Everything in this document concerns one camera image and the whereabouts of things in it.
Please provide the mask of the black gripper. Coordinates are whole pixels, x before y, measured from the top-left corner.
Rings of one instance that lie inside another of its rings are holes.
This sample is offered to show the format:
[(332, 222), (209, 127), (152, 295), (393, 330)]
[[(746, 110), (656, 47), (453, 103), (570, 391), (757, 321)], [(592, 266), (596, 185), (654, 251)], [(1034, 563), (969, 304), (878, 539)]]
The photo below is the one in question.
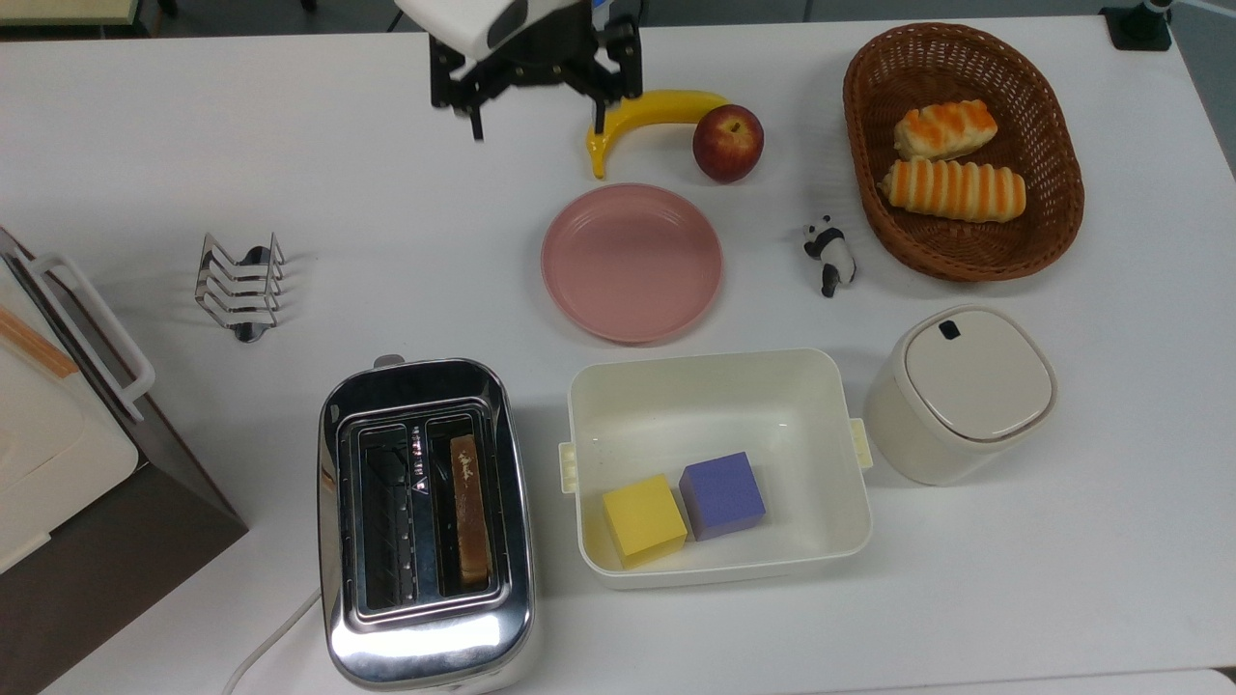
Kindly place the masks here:
[(643, 10), (609, 1), (499, 1), (478, 45), (430, 31), (433, 108), (466, 109), (482, 142), (481, 108), (512, 87), (569, 85), (591, 98), (593, 134), (623, 98), (643, 96)]

